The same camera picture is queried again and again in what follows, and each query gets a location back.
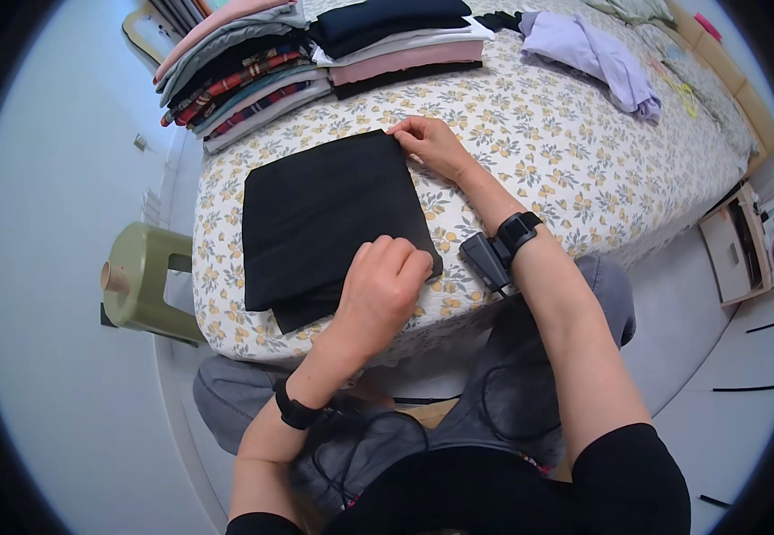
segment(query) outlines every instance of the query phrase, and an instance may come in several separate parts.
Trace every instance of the gray jeans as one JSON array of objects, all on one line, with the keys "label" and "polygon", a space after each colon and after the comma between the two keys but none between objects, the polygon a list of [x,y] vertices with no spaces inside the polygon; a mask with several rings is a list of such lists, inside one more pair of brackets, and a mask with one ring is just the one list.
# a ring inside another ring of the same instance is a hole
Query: gray jeans
[{"label": "gray jeans", "polygon": [[[636,328],[628,276],[607,257],[585,256],[577,265],[621,347]],[[273,384],[288,373],[220,356],[203,361],[193,396],[223,449],[237,453],[247,425],[274,394]],[[335,403],[341,415],[312,426],[291,470],[293,487],[328,515],[342,508],[338,482],[343,474],[346,496],[357,496],[387,467],[424,451],[426,437],[431,449],[483,446],[521,452],[541,465],[557,464],[563,452],[553,370],[520,294],[509,298],[497,317],[460,400],[435,429],[426,430],[407,417],[379,417],[368,424],[387,409],[363,408],[342,392]],[[316,463],[333,484],[318,473]]]}]

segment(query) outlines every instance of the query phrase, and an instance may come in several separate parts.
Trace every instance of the hand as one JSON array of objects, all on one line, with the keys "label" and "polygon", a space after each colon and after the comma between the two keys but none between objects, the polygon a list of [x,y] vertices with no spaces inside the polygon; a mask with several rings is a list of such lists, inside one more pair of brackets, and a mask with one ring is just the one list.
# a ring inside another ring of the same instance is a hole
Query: hand
[{"label": "hand", "polygon": [[444,177],[459,184],[469,169],[478,162],[458,141],[447,123],[440,119],[411,115],[387,130],[411,154],[416,154]]},{"label": "hand", "polygon": [[336,315],[314,344],[345,360],[346,373],[355,373],[387,348],[414,313],[433,264],[428,252],[404,238],[365,242],[348,269]]}]

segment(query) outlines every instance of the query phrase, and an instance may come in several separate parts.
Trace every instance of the black strap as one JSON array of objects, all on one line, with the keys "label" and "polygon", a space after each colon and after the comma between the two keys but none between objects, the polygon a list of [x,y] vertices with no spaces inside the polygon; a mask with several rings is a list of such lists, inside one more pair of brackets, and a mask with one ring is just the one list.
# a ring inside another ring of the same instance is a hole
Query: black strap
[{"label": "black strap", "polygon": [[536,225],[541,223],[542,220],[531,211],[515,213],[502,222],[497,229],[497,240],[509,251],[509,263],[522,245],[536,237]]},{"label": "black strap", "polygon": [[282,421],[300,431],[309,429],[310,425],[324,411],[323,408],[304,407],[299,402],[288,399],[285,379],[280,379],[274,383],[274,393]]}]

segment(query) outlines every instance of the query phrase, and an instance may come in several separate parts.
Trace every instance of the stack of folded clothes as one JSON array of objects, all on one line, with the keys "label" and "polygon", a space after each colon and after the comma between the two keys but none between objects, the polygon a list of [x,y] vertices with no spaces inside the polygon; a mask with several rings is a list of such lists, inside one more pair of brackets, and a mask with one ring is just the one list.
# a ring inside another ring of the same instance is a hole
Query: stack of folded clothes
[{"label": "stack of folded clothes", "polygon": [[336,96],[422,76],[482,67],[494,34],[461,0],[366,0],[318,16],[307,35],[312,59],[327,67]]},{"label": "stack of folded clothes", "polygon": [[167,113],[217,152],[330,92],[311,60],[306,19],[289,0],[230,0],[194,27],[155,76]]}]

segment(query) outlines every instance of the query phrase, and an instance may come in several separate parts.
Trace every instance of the lemon pattern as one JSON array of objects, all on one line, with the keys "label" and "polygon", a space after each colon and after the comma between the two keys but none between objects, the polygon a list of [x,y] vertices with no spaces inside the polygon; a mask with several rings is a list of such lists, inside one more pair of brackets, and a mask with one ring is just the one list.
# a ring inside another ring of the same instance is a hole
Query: lemon pattern
[{"label": "lemon pattern", "polygon": [[[568,254],[610,252],[625,264],[694,224],[742,176],[745,162],[710,114],[694,119],[687,113],[650,67],[649,48],[621,21],[579,0],[467,4],[476,15],[518,8],[581,13],[643,63],[663,102],[660,125],[618,111],[595,80],[521,60],[521,37],[509,30],[485,44],[480,70],[411,80],[343,102],[329,96],[269,123],[203,162],[193,230],[194,303],[200,328],[219,354],[295,366],[330,322],[326,317],[282,335],[270,311],[244,310],[240,214],[247,173],[317,144],[388,128],[408,115],[439,117],[544,220]],[[319,2],[319,8],[329,5]],[[394,365],[445,342],[469,346],[502,306],[459,255],[461,241],[483,230],[478,214],[443,177],[413,158],[408,168],[444,270],[424,285],[406,327],[370,366]]]}]

